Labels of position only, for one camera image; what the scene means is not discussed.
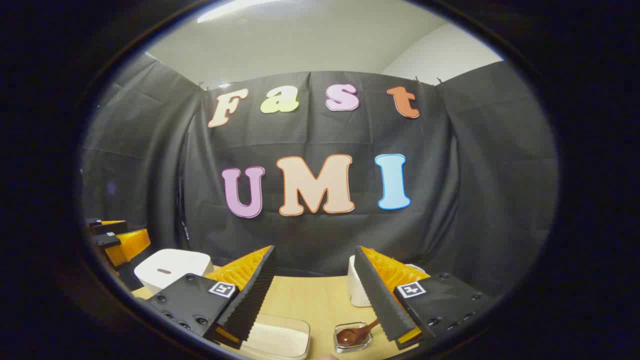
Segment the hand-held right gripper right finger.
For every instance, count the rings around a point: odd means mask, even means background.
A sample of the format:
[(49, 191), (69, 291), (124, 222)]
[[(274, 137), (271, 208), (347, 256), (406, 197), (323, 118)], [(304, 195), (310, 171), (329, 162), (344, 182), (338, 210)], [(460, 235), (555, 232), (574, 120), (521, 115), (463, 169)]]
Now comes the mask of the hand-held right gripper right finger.
[(428, 275), (372, 248), (357, 246), (354, 268), (384, 335), (398, 349), (453, 339), (493, 303), (451, 273)]

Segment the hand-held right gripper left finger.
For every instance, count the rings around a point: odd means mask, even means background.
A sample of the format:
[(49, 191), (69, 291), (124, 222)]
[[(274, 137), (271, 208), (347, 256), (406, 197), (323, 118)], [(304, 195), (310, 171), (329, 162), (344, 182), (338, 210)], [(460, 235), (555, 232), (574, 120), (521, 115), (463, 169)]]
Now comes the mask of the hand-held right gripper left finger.
[(269, 245), (205, 276), (185, 273), (147, 301), (185, 330), (239, 349), (249, 339), (276, 269), (276, 250)]

